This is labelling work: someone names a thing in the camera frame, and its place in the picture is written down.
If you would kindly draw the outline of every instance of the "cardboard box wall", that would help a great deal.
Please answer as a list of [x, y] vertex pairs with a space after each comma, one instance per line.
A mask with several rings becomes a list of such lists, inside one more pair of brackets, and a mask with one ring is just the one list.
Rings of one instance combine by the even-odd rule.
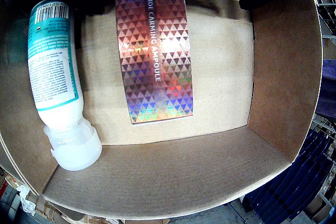
[[[112, 71], [120, 67], [114, 10], [86, 17], [82, 45], [76, 51], [84, 115], [105, 146], [98, 161], [79, 172], [63, 170], [51, 156], [34, 107], [26, 63], [0, 66], [1, 144], [15, 171], [33, 192], [50, 202], [94, 216], [133, 220], [192, 214], [236, 199], [271, 180], [294, 161], [311, 123], [321, 81], [322, 39], [313, 0], [274, 0], [254, 10], [252, 16], [253, 47], [249, 43], [251, 21], [239, 10], [238, 0], [187, 4], [195, 117], [211, 122], [221, 116], [223, 123], [215, 123], [218, 128], [203, 135], [186, 124], [186, 129], [193, 129], [190, 137], [155, 142], [160, 136], [147, 144], [115, 134], [125, 125], [111, 123], [113, 112], [123, 115], [121, 111], [127, 110], [124, 93], [116, 92], [123, 90], [121, 74]], [[201, 30], [207, 19], [211, 25]], [[235, 33], [233, 25], [242, 32]], [[199, 33], [204, 40], [196, 37]], [[228, 41], [245, 33], [249, 36], [243, 42], [225, 48]], [[214, 48], [216, 54], [207, 55]], [[210, 58], [214, 55], [228, 60], [226, 66], [235, 63], [236, 67], [218, 68]], [[210, 96], [204, 97], [207, 86], [197, 83], [209, 77], [202, 67], [215, 74], [218, 89], [213, 90], [221, 98], [217, 102], [231, 105], [226, 104], [229, 115], [197, 115], [202, 110], [196, 106], [197, 98]], [[235, 82], [237, 77], [246, 81]], [[174, 122], [144, 128], [171, 134], [163, 140], [179, 138], [166, 124]], [[129, 125], [127, 134], [133, 130]], [[121, 142], [114, 145], [115, 139]]]

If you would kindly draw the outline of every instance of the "bottle label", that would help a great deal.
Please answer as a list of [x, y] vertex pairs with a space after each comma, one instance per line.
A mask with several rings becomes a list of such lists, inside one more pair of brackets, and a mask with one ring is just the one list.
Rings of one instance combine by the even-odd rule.
[[38, 111], [53, 109], [78, 99], [67, 4], [47, 1], [32, 10], [28, 33], [28, 68]]

